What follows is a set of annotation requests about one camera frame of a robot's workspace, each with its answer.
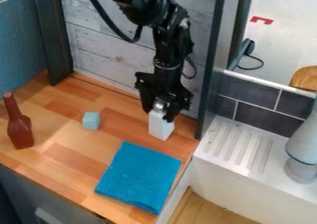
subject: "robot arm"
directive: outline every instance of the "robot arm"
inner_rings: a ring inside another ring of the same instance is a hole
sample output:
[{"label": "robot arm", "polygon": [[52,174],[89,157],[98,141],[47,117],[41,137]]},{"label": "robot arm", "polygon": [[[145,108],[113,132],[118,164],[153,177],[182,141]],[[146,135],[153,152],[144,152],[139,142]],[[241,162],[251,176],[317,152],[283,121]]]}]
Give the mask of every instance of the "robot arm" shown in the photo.
[{"label": "robot arm", "polygon": [[135,87],[140,92],[142,107],[146,113],[153,107],[160,106],[166,113],[164,119],[173,122],[182,109],[190,109],[193,98],[193,94],[181,84],[184,61],[194,47],[188,13],[172,0],[113,1],[132,23],[138,25],[133,39],[116,27],[97,0],[91,0],[100,16],[123,40],[137,42],[144,26],[153,29],[156,46],[154,73],[137,72]]}]

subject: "blue towel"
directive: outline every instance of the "blue towel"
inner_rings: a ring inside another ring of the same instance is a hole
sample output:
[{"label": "blue towel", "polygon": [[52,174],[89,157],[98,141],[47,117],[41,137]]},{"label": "blue towel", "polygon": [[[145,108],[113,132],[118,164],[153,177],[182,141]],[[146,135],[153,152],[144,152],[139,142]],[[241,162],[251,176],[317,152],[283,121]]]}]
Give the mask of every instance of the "blue towel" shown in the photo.
[{"label": "blue towel", "polygon": [[159,214],[181,161],[123,142],[95,192]]}]

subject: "wooden table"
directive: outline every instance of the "wooden table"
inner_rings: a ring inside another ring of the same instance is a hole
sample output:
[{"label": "wooden table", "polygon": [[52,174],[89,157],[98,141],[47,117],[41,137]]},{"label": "wooden table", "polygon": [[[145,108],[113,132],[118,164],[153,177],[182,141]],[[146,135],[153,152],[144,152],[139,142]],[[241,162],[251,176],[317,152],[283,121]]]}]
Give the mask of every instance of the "wooden table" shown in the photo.
[{"label": "wooden table", "polygon": [[[197,147],[196,121],[179,116],[167,142],[147,134],[147,114],[139,100],[99,81],[74,74],[51,87],[41,75],[16,93],[19,108],[32,119],[36,145],[15,150],[6,136],[0,103],[0,161],[18,174],[115,223],[154,223],[156,216],[94,193],[122,141],[137,143],[182,160],[177,181]],[[82,128],[84,111],[99,111],[99,131]]]}]

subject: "brown bottle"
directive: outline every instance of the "brown bottle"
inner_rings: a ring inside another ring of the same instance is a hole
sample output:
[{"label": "brown bottle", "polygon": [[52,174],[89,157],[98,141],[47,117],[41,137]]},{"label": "brown bottle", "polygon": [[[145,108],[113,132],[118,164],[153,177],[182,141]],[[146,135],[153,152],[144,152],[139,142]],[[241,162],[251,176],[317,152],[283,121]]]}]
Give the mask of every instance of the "brown bottle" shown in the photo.
[{"label": "brown bottle", "polygon": [[33,146],[31,119],[21,114],[13,93],[4,93],[3,98],[9,115],[7,135],[17,149]]}]

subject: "small blue cube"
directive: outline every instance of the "small blue cube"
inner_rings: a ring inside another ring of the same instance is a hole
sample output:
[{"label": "small blue cube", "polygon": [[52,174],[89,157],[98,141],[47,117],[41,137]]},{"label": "small blue cube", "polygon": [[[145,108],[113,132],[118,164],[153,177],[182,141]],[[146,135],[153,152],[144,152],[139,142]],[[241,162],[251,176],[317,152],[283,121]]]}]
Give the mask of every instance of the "small blue cube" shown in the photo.
[{"label": "small blue cube", "polygon": [[83,128],[89,131],[96,131],[99,129],[99,113],[85,112],[82,117]]}]

